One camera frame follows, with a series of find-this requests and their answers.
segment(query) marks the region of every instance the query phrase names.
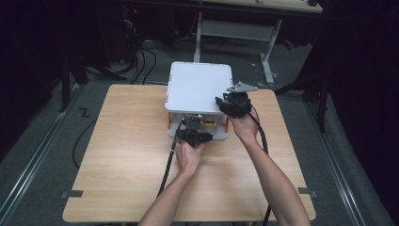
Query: gray floor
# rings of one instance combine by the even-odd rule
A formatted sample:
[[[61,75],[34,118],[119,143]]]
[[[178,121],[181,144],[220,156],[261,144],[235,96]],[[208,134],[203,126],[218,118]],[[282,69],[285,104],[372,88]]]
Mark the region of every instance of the gray floor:
[[[156,65],[147,81],[149,83],[165,83],[168,80],[170,64],[173,61],[192,61],[193,46],[182,46],[189,44],[190,42],[180,42],[180,45],[167,47],[161,43],[158,45],[155,42],[146,43],[147,48],[155,46],[152,51],[157,57]],[[262,89],[277,89],[293,82],[311,49],[311,46],[308,45],[289,51],[284,46],[276,45],[269,60],[273,73],[277,75],[275,77],[276,84],[267,86],[258,57],[264,43],[231,40],[223,45],[205,42],[203,47],[202,62],[229,64],[235,82],[242,81]],[[147,66],[144,73],[150,69],[152,63],[152,56],[146,54]],[[133,72],[125,75],[130,78]],[[61,123],[59,131],[48,147],[48,153],[40,162],[38,171],[33,180],[29,182],[29,187],[16,205],[7,225],[74,225],[62,219],[62,212],[67,200],[61,198],[63,192],[72,188],[77,173],[72,162],[72,149],[85,128],[98,116],[107,89],[115,83],[120,82],[103,77],[90,77],[90,82],[81,89],[81,94],[74,101]],[[53,99],[35,115],[13,150],[0,164],[1,203],[7,200],[8,194],[17,184],[20,175],[40,146],[46,132],[59,117],[60,85],[54,89],[53,94]],[[343,202],[342,194],[337,188],[333,172],[328,167],[324,145],[319,138],[318,130],[312,123],[309,113],[309,106],[312,105],[302,103],[298,94],[300,94],[298,91],[289,92],[279,96],[278,100],[307,185],[317,194],[312,199],[317,214],[312,225],[354,225]],[[83,110],[80,108],[86,108],[89,117],[82,117]],[[89,127],[76,146],[76,158],[79,163],[88,145],[92,128],[93,126]],[[337,157],[346,182],[351,188],[364,224],[393,225],[345,137],[331,100],[328,100],[326,129],[327,140]]]

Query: white box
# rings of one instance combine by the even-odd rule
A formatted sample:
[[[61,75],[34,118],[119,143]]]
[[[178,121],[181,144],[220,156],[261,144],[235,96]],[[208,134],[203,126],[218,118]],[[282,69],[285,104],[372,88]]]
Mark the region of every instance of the white box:
[[[185,114],[202,115],[216,122],[215,140],[227,138],[226,115],[215,97],[232,86],[231,67],[224,64],[174,62],[170,68],[165,108],[168,111],[168,135],[174,137]]]

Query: person's left hand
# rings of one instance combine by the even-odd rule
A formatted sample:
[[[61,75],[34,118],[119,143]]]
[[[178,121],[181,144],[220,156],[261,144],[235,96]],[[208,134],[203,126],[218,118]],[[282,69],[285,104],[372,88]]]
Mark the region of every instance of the person's left hand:
[[[186,141],[179,139],[176,143],[175,152],[181,171],[193,175],[200,164],[201,154],[204,148],[204,143],[201,143],[197,148],[193,148]]]

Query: hand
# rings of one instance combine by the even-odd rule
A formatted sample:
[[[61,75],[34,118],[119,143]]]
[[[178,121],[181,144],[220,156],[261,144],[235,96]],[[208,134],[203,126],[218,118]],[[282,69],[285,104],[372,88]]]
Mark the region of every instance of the hand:
[[[190,176],[196,172],[204,147],[205,143],[201,143],[198,148],[193,148],[182,139],[177,141],[175,152],[181,171],[188,172]]]
[[[251,111],[250,114],[255,119],[258,119],[258,115],[256,114],[256,112]],[[258,133],[258,125],[248,114],[240,119],[235,119],[230,116],[228,116],[228,119],[231,121],[232,126],[234,127],[234,133],[241,140],[256,138],[256,135]]]

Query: human arm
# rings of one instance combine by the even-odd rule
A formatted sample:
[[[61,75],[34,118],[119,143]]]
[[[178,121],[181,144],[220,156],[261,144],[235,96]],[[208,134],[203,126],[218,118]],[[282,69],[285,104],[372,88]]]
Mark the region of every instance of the human arm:
[[[205,145],[201,143],[197,149],[194,149],[183,140],[177,142],[175,153],[181,169],[156,198],[138,225],[170,225],[172,223],[184,190],[200,164],[204,147]]]
[[[256,135],[258,126],[246,115],[241,119],[229,118],[235,134],[243,142],[258,173],[263,193],[271,206],[279,225],[311,225],[305,207],[293,184],[259,145]]]

